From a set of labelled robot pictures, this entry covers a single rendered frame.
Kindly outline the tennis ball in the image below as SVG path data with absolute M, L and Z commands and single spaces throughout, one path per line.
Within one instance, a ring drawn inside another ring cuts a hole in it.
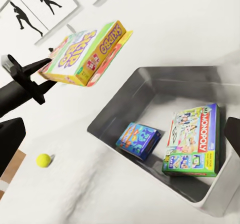
M 48 154 L 41 154 L 38 156 L 36 163 L 39 167 L 45 168 L 51 162 L 51 157 Z

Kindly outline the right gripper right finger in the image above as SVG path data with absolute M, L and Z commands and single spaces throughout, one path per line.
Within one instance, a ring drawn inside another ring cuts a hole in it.
M 240 119 L 229 117 L 227 119 L 224 135 L 240 157 Z

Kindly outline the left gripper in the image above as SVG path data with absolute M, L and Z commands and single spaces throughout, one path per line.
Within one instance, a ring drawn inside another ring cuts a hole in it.
M 22 69 L 16 64 L 13 65 L 10 68 L 13 81 L 0 88 L 0 103 L 9 110 L 15 110 L 31 99 L 43 105 L 46 102 L 44 95 L 57 82 L 47 80 L 42 84 L 37 84 L 35 81 L 30 81 L 29 77 L 51 61 L 51 58 L 45 58 L 24 66 Z

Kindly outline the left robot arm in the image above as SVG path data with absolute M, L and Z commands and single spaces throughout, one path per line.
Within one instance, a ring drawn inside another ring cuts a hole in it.
M 0 65 L 13 81 L 0 88 L 0 119 L 31 99 L 35 99 L 40 105 L 46 102 L 44 95 L 57 82 L 47 80 L 37 84 L 30 81 L 29 77 L 51 61 L 51 58 L 45 58 L 22 67 L 11 54 L 1 56 Z

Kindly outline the board game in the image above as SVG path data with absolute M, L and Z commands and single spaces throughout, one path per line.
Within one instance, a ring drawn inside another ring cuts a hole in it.
M 93 87 L 133 32 L 117 19 L 68 35 L 36 73 L 47 81 Z
M 145 161 L 160 136 L 160 132 L 156 129 L 131 122 L 116 145 Z
M 166 176 L 217 177 L 219 156 L 217 103 L 173 113 L 161 170 Z

